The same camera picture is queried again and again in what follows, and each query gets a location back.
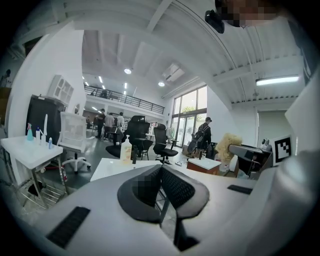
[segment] white table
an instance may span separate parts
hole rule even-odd
[[[121,163],[120,159],[110,159],[110,158],[102,158],[99,165],[95,169],[94,174],[92,175],[90,181],[93,182],[95,180],[109,177],[112,175],[121,174],[132,169],[146,167],[146,166],[154,166],[160,165],[160,161],[136,161],[136,164]]]
[[[188,160],[187,168],[201,173],[217,175],[219,173],[219,165],[221,162],[203,157],[192,158]]]
[[[1,139],[2,147],[10,154],[11,158],[18,160],[23,166],[25,166],[31,174],[31,178],[25,180],[19,187],[24,186],[28,181],[32,180],[36,192],[39,195],[40,200],[42,201],[43,205],[40,205],[44,208],[48,208],[48,205],[43,197],[42,193],[40,193],[41,189],[39,187],[39,183],[36,177],[36,172],[43,169],[47,165],[50,164],[51,160],[57,159],[59,164],[59,171],[61,176],[62,185],[65,188],[65,192],[68,194],[67,187],[65,185],[65,181],[63,179],[63,171],[61,168],[61,159],[60,155],[63,152],[63,148],[57,145],[52,145],[52,149],[49,149],[48,143],[46,146],[41,146],[36,143],[36,138],[33,138],[33,141],[28,141],[27,136],[18,136],[18,137],[11,137],[11,138],[3,138]],[[14,173],[14,176],[20,179],[20,173]]]

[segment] balcony railing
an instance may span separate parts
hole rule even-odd
[[[122,93],[113,91],[113,90],[104,90],[99,87],[94,87],[94,86],[86,86],[84,88],[85,94],[90,95],[90,96],[95,96],[99,98],[104,98],[107,100],[113,100],[125,104],[129,104],[144,110],[149,110],[152,112],[164,113],[164,107],[151,103],[149,101],[145,101],[143,99],[135,98],[129,95],[124,95]]]

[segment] white container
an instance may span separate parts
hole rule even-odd
[[[120,161],[123,164],[130,164],[131,162],[132,145],[129,142],[129,135],[126,136],[125,142],[121,144]]]

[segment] yellow plush toy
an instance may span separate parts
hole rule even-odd
[[[221,162],[229,164],[235,155],[229,151],[229,146],[241,144],[242,138],[240,136],[226,133],[222,140],[215,146],[215,150],[218,151]]]

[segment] black rubber pad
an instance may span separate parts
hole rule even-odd
[[[250,195],[252,192],[252,188],[244,187],[244,186],[237,186],[237,185],[230,185],[228,186],[229,190],[237,191],[243,194]]]
[[[65,248],[84,222],[89,212],[89,209],[77,206],[46,236],[46,238],[57,246]]]

